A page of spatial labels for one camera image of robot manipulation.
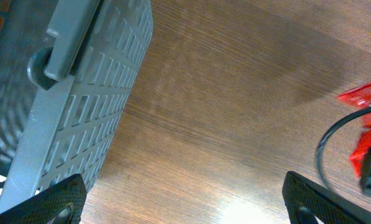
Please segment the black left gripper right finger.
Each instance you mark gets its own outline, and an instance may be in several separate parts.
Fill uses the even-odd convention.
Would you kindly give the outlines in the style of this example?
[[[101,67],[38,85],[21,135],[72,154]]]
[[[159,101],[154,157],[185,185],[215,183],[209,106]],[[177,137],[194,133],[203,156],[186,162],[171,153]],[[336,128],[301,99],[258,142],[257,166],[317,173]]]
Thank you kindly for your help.
[[[294,171],[288,171],[282,195],[291,223],[371,223],[371,212]]]

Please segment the red snack bag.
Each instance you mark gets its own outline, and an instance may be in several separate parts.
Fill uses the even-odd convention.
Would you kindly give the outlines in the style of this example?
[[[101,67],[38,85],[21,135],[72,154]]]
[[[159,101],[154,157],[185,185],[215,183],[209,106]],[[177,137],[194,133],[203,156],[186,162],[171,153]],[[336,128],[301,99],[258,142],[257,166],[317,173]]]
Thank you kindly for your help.
[[[340,94],[337,99],[358,109],[368,108],[371,106],[371,82],[347,90]],[[364,130],[360,134],[356,149],[349,156],[357,177],[361,177],[362,162],[371,147],[371,113],[362,116],[362,127]]]

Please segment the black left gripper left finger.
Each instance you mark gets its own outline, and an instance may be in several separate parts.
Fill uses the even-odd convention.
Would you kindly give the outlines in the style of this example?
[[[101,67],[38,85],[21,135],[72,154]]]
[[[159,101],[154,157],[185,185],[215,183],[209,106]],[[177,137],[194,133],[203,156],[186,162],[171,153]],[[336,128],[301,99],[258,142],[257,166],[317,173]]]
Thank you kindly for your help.
[[[79,223],[86,201],[83,178],[74,174],[0,214],[0,223]]]

